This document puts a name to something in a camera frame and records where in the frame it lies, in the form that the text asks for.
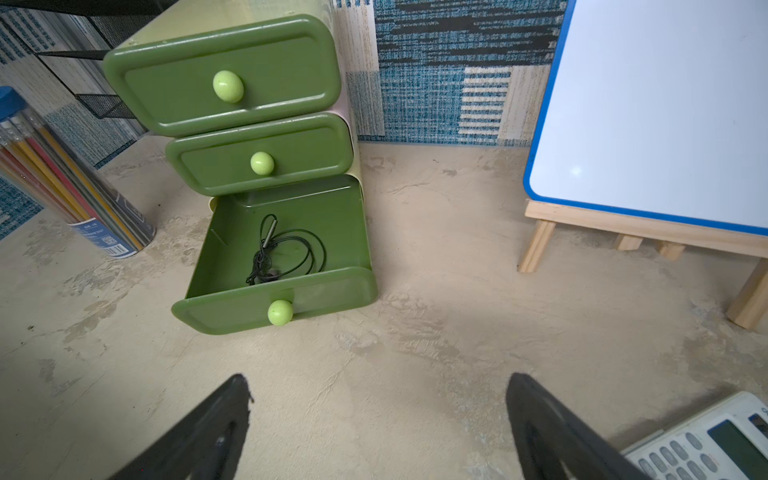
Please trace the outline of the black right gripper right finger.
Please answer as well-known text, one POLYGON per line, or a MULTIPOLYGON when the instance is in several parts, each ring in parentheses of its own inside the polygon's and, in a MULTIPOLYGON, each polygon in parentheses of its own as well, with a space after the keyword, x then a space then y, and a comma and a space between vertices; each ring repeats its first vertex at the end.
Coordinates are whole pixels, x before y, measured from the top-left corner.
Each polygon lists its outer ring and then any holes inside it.
POLYGON ((525 479, 645 479, 533 377, 511 375, 506 407, 525 479))

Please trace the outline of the green drawer cabinet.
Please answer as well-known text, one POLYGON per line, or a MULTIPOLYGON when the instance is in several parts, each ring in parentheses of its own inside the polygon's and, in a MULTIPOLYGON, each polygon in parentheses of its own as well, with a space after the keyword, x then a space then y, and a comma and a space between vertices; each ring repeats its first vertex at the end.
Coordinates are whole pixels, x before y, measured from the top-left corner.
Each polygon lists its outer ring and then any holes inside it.
POLYGON ((212 218, 173 315, 223 335, 371 304, 354 118, 330 1, 179 1, 110 51, 105 76, 136 119, 168 138, 212 218), (320 273, 248 286, 259 226, 320 236, 320 273))

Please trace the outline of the black earphones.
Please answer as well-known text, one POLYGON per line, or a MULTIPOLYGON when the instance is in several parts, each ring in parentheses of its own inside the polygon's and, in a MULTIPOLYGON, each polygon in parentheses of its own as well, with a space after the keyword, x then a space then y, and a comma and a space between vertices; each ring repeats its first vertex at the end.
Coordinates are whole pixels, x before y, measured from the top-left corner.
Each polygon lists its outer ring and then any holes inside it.
POLYGON ((248 286, 285 278, 320 273, 326 269, 328 253, 316 233, 304 228, 278 228, 278 217, 267 214, 260 223, 248 286))

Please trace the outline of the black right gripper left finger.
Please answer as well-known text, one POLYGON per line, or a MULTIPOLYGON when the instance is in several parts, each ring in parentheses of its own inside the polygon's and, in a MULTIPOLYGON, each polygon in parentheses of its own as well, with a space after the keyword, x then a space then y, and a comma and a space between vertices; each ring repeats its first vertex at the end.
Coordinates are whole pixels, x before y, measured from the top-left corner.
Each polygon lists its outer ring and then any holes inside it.
POLYGON ((248 382, 235 374, 113 479, 232 479, 249 428, 248 382))

